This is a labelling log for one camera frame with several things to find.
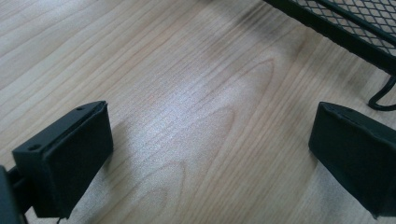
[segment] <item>screw hole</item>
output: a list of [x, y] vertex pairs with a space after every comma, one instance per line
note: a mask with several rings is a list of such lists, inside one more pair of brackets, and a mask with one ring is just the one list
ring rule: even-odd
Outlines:
[[29, 147], [28, 150], [29, 150], [29, 151], [35, 151], [35, 150], [37, 150], [37, 149], [39, 149], [39, 148], [41, 148], [41, 145], [35, 144], [34, 146]]

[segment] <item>wire mesh tray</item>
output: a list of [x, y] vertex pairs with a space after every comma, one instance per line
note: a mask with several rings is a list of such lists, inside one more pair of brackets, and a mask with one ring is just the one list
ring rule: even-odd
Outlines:
[[369, 106], [396, 109], [396, 105], [376, 103], [396, 83], [396, 1], [264, 1], [390, 74], [389, 83], [370, 100]]

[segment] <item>table surface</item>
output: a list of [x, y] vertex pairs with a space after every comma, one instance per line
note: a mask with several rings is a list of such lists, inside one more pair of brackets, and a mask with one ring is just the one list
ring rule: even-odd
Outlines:
[[1, 164], [71, 109], [108, 102], [114, 154], [61, 223], [376, 223], [307, 143], [320, 101], [396, 128], [366, 105], [388, 75], [282, 12], [259, 0], [0, 12]]

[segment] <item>light wood surface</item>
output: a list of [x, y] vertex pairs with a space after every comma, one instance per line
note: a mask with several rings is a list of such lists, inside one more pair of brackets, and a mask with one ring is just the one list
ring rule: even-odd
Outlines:
[[320, 101], [395, 129], [366, 105], [388, 75], [262, 1], [3, 0], [0, 68], [8, 169], [63, 114], [108, 102], [114, 154], [61, 223], [396, 222], [307, 145]]

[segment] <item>black metal mesh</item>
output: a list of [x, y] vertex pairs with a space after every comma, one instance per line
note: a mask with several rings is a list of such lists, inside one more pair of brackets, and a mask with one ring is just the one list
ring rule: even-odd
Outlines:
[[[322, 19], [330, 21], [334, 25], [350, 32], [362, 40], [385, 51], [387, 54], [396, 56], [396, 1], [372, 0], [291, 0], [299, 6], [313, 12]], [[367, 27], [362, 27], [359, 22], [346, 18], [341, 12], [350, 14], [366, 22], [368, 28], [377, 32], [371, 32]]]

